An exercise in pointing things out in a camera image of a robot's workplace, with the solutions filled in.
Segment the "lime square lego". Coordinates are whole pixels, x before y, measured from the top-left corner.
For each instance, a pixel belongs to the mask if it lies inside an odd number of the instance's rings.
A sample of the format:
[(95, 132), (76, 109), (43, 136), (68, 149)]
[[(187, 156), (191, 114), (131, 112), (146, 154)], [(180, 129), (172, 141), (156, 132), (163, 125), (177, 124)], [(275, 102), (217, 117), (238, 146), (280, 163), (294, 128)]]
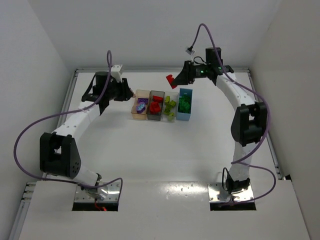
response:
[(163, 114), (167, 116), (167, 120), (169, 122), (172, 122), (175, 117), (175, 113), (173, 112), (173, 110), (176, 107), (177, 102), (175, 100), (171, 100), (171, 97), (167, 95), (164, 99), (164, 105), (165, 105), (165, 108), (164, 108)]

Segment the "red long lego brick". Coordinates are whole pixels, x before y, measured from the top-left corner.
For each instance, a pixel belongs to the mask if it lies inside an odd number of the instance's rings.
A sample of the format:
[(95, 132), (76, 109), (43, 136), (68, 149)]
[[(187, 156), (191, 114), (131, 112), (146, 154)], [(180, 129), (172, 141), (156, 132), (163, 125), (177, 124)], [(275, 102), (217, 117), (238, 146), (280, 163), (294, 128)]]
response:
[(172, 89), (175, 89), (177, 87), (176, 85), (173, 85), (173, 81), (175, 80), (175, 78), (173, 77), (172, 74), (167, 75), (165, 78)]

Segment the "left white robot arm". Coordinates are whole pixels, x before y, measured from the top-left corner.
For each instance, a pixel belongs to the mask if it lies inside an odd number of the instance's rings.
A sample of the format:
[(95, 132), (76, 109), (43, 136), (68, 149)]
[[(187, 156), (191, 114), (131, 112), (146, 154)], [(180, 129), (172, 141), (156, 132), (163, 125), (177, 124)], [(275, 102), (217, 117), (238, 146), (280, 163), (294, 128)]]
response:
[(101, 176), (82, 165), (77, 142), (110, 101), (128, 101), (133, 97), (120, 65), (94, 74), (75, 113), (51, 133), (40, 137), (39, 166), (44, 173), (65, 177), (86, 187), (98, 186)]

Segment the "dark green square lego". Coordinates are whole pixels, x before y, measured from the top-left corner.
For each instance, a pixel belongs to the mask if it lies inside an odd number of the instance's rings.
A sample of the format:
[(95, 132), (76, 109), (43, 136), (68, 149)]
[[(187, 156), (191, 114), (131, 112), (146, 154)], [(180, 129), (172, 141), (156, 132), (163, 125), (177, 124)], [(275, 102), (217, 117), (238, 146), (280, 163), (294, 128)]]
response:
[(192, 99), (188, 95), (182, 95), (179, 97), (178, 102), (178, 112), (184, 113), (184, 114), (190, 114), (191, 113), (191, 105), (192, 105)]

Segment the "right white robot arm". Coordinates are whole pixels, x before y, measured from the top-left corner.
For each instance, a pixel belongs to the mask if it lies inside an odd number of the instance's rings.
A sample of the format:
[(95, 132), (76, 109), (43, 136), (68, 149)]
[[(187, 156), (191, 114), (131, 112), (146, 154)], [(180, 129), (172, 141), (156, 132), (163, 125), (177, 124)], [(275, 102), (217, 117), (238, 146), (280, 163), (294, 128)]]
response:
[(253, 150), (261, 142), (267, 128), (267, 107), (265, 103), (254, 100), (237, 82), (234, 70), (229, 65), (221, 66), (220, 48), (207, 48), (205, 57), (204, 63), (186, 60), (172, 85), (190, 85), (195, 79), (208, 78), (230, 102), (234, 109), (230, 131), (235, 147), (233, 161), (222, 187), (229, 194), (240, 192), (250, 184)]

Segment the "purple flower lego stack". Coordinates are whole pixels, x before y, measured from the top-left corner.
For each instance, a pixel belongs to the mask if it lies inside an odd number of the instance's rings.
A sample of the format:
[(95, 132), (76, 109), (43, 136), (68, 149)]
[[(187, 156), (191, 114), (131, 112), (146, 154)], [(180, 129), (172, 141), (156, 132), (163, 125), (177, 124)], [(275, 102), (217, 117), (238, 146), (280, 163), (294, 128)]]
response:
[(141, 113), (143, 113), (145, 110), (146, 110), (146, 104), (144, 104), (144, 103), (138, 103), (137, 105), (136, 105), (136, 108), (135, 108), (135, 110), (136, 110), (136, 112), (138, 113), (138, 114), (141, 114)]

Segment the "red flower lego brick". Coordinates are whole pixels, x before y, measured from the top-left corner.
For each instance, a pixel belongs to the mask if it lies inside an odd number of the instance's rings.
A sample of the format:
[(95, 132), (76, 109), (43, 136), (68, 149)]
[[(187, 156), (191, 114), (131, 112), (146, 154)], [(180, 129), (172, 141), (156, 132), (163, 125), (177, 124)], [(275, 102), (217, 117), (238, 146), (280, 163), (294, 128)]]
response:
[(164, 98), (154, 95), (152, 101), (149, 105), (149, 112), (151, 114), (158, 114), (162, 111), (161, 104), (163, 103)]

